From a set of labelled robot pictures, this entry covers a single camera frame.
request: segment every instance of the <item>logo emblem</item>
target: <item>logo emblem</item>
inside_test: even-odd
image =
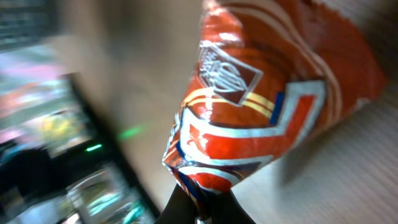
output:
[[[209,41],[201,43],[199,78],[215,94],[236,106],[256,87],[262,71],[245,64]]]

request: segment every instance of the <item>blue stripe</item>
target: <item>blue stripe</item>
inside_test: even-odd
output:
[[[182,158],[183,160],[185,160],[185,153],[184,153],[184,152],[182,151],[182,149],[181,149],[180,141],[178,141],[178,142],[176,143],[175,147],[177,148],[177,152],[180,154],[181,158]]]
[[[178,175],[180,176],[182,183],[187,187],[192,196],[194,196],[198,201],[204,202],[203,196],[200,195],[200,193],[192,186],[191,182],[189,181],[189,177],[181,172],[178,172]]]
[[[269,120],[270,125],[277,125],[279,120],[279,115],[280,112],[282,111],[282,106],[284,104],[284,98],[285,98],[284,93],[278,92],[275,101],[275,108],[274,111],[272,112],[271,119]]]

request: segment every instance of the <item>red wrapper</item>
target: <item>red wrapper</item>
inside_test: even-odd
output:
[[[200,55],[163,163],[197,203],[227,192],[375,99],[384,75],[361,34],[324,5],[204,2]]]

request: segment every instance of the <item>wooden surface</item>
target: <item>wooden surface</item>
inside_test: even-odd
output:
[[[164,208],[175,181],[160,160],[197,59],[200,1],[134,2],[135,9],[142,9],[134,11],[139,26],[121,38],[124,44],[110,44],[109,38],[118,37],[102,35],[98,18],[87,13],[94,1],[68,3],[75,9],[66,13],[74,18],[68,21],[70,35],[53,44],[70,70],[83,72],[88,91],[120,130],[148,124],[124,147],[152,198]],[[327,3],[357,24],[371,43],[392,79],[386,92],[233,191],[257,223],[398,223],[398,1]],[[109,46],[118,50],[109,51]]]

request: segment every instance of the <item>green light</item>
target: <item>green light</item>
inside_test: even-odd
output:
[[[147,127],[147,125],[142,124],[142,125],[138,125],[138,126],[130,128],[130,129],[127,129],[119,135],[119,140],[125,140],[128,138],[134,137],[137,134],[144,132],[146,127]]]
[[[88,148],[86,149],[86,152],[91,152],[91,151],[93,151],[93,150],[95,150],[95,149],[99,149],[99,148],[101,148],[101,147],[102,147],[101,144],[98,144],[98,145],[93,146],[93,147],[88,147]]]

